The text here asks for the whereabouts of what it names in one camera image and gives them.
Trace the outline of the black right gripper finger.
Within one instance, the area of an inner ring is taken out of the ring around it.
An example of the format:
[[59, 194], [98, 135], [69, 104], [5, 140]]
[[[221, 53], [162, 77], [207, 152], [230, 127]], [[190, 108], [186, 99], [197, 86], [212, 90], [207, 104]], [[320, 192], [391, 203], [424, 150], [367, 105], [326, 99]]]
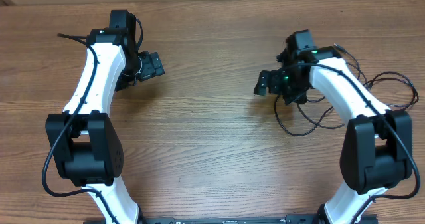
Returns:
[[301, 94], [284, 96], [283, 99], [284, 99], [285, 105], [289, 105], [291, 103], [305, 104], [307, 102], [307, 95], [304, 92], [304, 93], [301, 93]]
[[269, 77], [270, 77], [270, 71], [262, 70], [260, 72], [256, 86], [254, 87], [255, 95], [260, 95], [260, 96], [266, 95], [266, 89], [268, 88], [268, 84], [269, 84]]

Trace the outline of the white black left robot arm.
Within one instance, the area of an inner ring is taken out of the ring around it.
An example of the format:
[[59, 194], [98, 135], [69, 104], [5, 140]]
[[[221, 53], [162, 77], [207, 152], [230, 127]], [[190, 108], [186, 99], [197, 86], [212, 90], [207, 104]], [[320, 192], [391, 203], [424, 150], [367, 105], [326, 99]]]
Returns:
[[87, 193], [104, 223], [145, 223], [122, 179], [124, 151], [110, 120], [114, 93], [165, 73], [159, 55], [139, 52], [131, 28], [93, 29], [73, 37], [87, 48], [86, 65], [69, 103], [49, 114], [50, 151], [42, 186], [53, 197]]

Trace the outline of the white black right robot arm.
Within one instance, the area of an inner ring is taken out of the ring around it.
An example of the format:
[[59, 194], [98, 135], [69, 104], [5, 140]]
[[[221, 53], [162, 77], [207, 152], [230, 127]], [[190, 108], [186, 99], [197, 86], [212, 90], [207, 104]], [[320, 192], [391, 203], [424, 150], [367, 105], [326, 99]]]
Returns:
[[343, 183], [337, 193], [321, 205], [314, 223], [362, 223], [361, 215], [376, 199], [402, 180], [415, 177], [420, 189], [418, 166], [412, 157], [412, 120], [404, 110], [391, 110], [375, 98], [347, 67], [335, 47], [307, 47], [278, 56], [278, 70], [263, 70], [254, 88], [281, 96], [286, 104], [305, 103], [314, 88], [331, 103], [346, 127], [339, 160]]

